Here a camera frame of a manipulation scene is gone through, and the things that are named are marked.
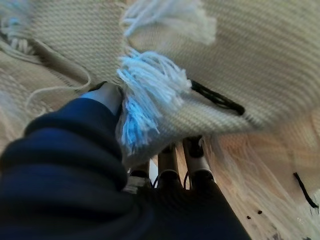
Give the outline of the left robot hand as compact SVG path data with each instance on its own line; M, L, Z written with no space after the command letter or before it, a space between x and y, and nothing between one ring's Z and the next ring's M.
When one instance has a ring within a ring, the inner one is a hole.
M116 140L122 93L102 82L33 120L0 157L3 240L247 240L212 174L174 170L157 187L127 171Z

